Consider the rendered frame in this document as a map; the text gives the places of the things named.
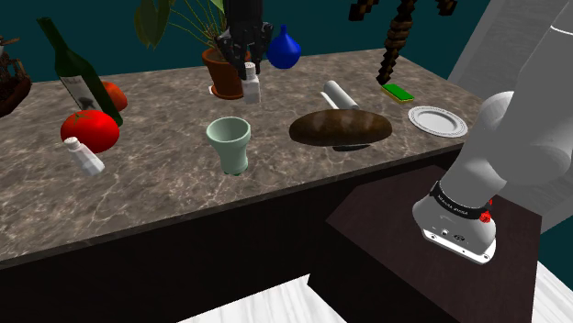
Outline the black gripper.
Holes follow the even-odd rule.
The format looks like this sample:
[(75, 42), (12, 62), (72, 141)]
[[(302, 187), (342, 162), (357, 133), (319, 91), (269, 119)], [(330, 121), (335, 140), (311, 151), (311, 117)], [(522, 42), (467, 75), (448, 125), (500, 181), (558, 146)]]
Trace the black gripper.
[(271, 42), (274, 25), (262, 21), (263, 0), (223, 0), (228, 28), (215, 41), (225, 60), (236, 69), (244, 68), (246, 31), (251, 31), (249, 44), (252, 62), (259, 63)]

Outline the blue vase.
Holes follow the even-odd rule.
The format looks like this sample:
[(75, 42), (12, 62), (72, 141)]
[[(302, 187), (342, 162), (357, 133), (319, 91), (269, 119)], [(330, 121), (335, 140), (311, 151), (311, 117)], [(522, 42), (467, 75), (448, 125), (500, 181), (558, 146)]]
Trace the blue vase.
[(296, 65), (301, 56), (301, 47), (287, 33), (287, 26), (282, 25), (279, 35), (269, 44), (266, 57), (277, 69), (290, 69)]

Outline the potted plant in terracotta pot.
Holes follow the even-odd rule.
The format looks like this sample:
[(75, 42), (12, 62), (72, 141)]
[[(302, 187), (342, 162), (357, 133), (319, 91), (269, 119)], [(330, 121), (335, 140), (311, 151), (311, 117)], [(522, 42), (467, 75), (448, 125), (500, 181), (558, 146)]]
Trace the potted plant in terracotta pot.
[(176, 0), (140, 0), (134, 14), (134, 27), (139, 41), (146, 48), (152, 46), (155, 49), (168, 26), (183, 30), (207, 47), (201, 58), (212, 80), (209, 91), (225, 100), (242, 98), (242, 81), (216, 43), (216, 37), (227, 27), (223, 0), (195, 0), (198, 10), (191, 6), (190, 0), (182, 1), (194, 19), (173, 9)]

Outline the white salt shaker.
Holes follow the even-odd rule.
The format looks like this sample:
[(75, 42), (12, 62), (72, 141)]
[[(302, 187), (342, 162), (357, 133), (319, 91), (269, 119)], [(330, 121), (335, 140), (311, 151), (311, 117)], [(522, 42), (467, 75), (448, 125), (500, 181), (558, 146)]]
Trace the white salt shaker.
[(260, 81), (256, 74), (256, 65), (247, 61), (244, 63), (246, 79), (242, 80), (243, 99), (246, 104), (259, 104), (261, 102)]
[(76, 137), (70, 137), (63, 142), (71, 153), (73, 160), (80, 166), (82, 171), (94, 176), (105, 169), (105, 164)]

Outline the pale green cup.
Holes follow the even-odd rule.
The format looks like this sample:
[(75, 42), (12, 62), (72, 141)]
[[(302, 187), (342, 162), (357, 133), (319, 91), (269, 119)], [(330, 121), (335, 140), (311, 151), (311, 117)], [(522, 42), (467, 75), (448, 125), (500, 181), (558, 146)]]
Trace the pale green cup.
[(226, 174), (239, 175), (248, 168), (246, 146), (251, 138), (251, 125), (239, 117), (221, 117), (212, 121), (206, 134), (209, 144), (219, 155), (220, 167)]

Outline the white rolling pin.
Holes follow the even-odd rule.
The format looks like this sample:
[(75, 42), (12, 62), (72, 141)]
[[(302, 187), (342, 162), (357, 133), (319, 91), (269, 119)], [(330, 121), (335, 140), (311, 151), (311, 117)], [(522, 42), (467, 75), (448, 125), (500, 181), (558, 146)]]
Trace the white rolling pin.
[(359, 105), (335, 81), (329, 80), (320, 92), (333, 109), (358, 109)]

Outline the brown bread loaf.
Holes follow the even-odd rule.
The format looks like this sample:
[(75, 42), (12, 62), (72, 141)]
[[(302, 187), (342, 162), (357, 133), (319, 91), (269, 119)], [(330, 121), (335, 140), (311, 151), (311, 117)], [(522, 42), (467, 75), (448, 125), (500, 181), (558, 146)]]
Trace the brown bread loaf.
[(292, 140), (317, 147), (374, 143), (392, 134), (387, 118), (359, 109), (326, 109), (306, 114), (289, 127)]

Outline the orange red tomato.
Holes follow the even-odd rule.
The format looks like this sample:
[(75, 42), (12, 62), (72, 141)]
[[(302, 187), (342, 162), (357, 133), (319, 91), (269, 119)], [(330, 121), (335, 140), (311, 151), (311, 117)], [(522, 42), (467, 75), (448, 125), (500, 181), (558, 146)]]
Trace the orange red tomato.
[(107, 93), (118, 112), (122, 111), (128, 106), (127, 97), (117, 85), (107, 81), (103, 81), (102, 84), (107, 90)]

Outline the dark brown tree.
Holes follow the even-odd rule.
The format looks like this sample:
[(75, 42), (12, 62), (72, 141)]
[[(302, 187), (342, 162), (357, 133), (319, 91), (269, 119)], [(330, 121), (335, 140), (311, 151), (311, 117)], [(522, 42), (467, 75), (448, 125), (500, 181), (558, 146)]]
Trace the dark brown tree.
[[(400, 0), (397, 7), (397, 15), (390, 21), (387, 38), (384, 42), (386, 52), (384, 60), (380, 62), (381, 68), (378, 70), (376, 80), (380, 85), (386, 84), (391, 79), (393, 67), (399, 57), (399, 51), (406, 45), (407, 37), (413, 25), (412, 12), (418, 0)], [(379, 0), (357, 0), (351, 4), (349, 10), (350, 21), (362, 21), (366, 13), (370, 13), (374, 5)]]

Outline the green sponge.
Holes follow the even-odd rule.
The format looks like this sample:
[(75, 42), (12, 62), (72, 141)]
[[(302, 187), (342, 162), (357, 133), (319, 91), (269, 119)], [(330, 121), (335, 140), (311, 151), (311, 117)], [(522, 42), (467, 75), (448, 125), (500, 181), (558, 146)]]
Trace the green sponge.
[(413, 95), (396, 84), (384, 84), (381, 86), (381, 91), (399, 104), (408, 103), (414, 99)]

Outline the green wine bottle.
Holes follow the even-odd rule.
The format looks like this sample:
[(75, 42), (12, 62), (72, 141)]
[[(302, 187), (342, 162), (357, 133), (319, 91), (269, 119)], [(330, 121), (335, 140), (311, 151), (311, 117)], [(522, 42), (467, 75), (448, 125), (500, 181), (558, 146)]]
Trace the green wine bottle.
[(55, 52), (55, 72), (81, 110), (98, 110), (121, 127), (123, 118), (89, 61), (72, 51), (49, 17), (37, 19)]

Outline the white plate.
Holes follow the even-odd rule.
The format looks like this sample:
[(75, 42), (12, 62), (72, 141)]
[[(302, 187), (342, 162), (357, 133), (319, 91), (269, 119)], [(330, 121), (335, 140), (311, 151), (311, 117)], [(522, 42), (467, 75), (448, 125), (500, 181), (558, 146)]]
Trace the white plate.
[(468, 132), (459, 116), (435, 106), (415, 106), (408, 112), (410, 122), (418, 129), (442, 138), (460, 138)]

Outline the brown wooden figure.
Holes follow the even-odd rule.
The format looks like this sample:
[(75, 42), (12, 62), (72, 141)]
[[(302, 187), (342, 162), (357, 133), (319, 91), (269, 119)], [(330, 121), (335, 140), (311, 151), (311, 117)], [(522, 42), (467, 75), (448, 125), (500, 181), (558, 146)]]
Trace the brown wooden figure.
[(5, 46), (19, 38), (5, 39), (0, 35), (0, 118), (11, 114), (29, 94), (32, 82), (22, 61), (11, 59)]

